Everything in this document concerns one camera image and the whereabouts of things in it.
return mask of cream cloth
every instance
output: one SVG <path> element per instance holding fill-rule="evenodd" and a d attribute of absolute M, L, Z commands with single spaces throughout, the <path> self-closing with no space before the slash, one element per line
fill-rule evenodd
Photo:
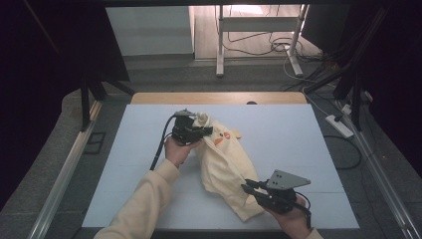
<path fill-rule="evenodd" d="M 258 181 L 258 175 L 236 136 L 205 113 L 198 113 L 193 125 L 213 126 L 205 143 L 195 148 L 205 189 L 221 195 L 243 221 L 263 212 L 255 197 L 242 189 L 246 178 Z"/>

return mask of yellow cloth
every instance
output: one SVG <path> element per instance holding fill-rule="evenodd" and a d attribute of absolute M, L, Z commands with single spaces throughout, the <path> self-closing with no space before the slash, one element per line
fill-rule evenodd
<path fill-rule="evenodd" d="M 246 178 L 258 181 L 258 175 L 236 136 L 205 113 L 197 114 L 194 125 L 213 126 L 213 133 L 204 137 L 205 143 L 195 148 L 205 189 L 221 195 L 243 221 L 263 212 L 241 187 Z"/>

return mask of white board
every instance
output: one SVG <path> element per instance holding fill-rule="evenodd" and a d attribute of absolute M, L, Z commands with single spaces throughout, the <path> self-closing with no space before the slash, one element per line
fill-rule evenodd
<path fill-rule="evenodd" d="M 313 227 L 358 228 L 310 105 L 127 106 L 83 227 L 110 224 L 149 170 L 168 118 L 184 109 L 205 112 L 227 128 L 235 128 L 260 180 L 270 178 L 275 169 L 310 179 L 310 185 L 296 191 L 311 201 Z M 243 222 L 222 197 L 205 191 L 194 150 L 180 171 L 157 229 L 280 229 L 268 213 Z"/>

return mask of gray carpet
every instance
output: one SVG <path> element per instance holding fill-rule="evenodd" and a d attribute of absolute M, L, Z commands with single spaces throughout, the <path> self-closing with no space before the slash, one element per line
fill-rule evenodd
<path fill-rule="evenodd" d="M 131 62 L 129 75 L 131 86 L 138 92 L 243 92 L 282 91 L 298 81 L 286 76 L 283 61 L 272 62 L 228 62 L 224 78 L 215 77 L 211 62 L 190 62 L 188 67 L 173 64 L 151 64 L 137 67 Z M 306 75 L 318 63 L 302 64 Z M 102 145 L 89 144 L 50 226 L 46 238 L 93 238 L 99 229 L 81 228 L 85 213 L 100 180 L 106 158 L 118 129 L 119 121 L 130 97 L 105 84 L 109 96 L 103 103 L 93 133 L 104 137 Z M 317 91 L 322 98 L 310 97 L 329 114 L 337 114 L 332 106 L 332 87 Z M 63 112 L 57 126 L 35 161 L 30 172 L 0 213 L 1 238 L 26 238 L 41 210 L 50 189 L 60 172 L 81 126 L 79 92 L 64 98 Z M 325 120 L 325 114 L 315 109 L 322 134 L 339 135 Z M 368 141 L 375 148 L 392 184 L 405 202 L 418 228 L 422 228 L 422 180 L 407 163 L 403 155 L 378 127 L 368 113 L 367 105 L 361 109 L 361 124 Z M 358 153 L 348 142 L 327 138 L 326 143 L 337 167 L 353 165 Z M 371 173 L 366 167 L 366 158 L 359 167 L 338 172 L 351 207 L 361 227 L 358 230 L 321 230 L 324 238 L 404 238 L 394 216 L 390 212 Z M 187 233 L 157 232 L 154 238 L 282 238 L 279 233 Z"/>

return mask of hand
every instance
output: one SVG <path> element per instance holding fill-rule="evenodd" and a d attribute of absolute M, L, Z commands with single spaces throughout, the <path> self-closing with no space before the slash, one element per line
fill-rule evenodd
<path fill-rule="evenodd" d="M 300 196 L 297 198 L 296 202 L 305 206 L 305 200 Z M 292 211 L 283 215 L 268 208 L 264 209 L 276 218 L 283 231 L 292 239 L 305 239 L 311 234 L 312 229 L 308 228 L 307 218 L 300 209 L 294 207 Z"/>
<path fill-rule="evenodd" d="M 183 164 L 183 162 L 186 160 L 190 150 L 197 147 L 199 144 L 201 144 L 201 142 L 202 139 L 185 145 L 170 136 L 167 138 L 164 145 L 165 158 L 171 161 L 178 168 L 180 164 Z"/>

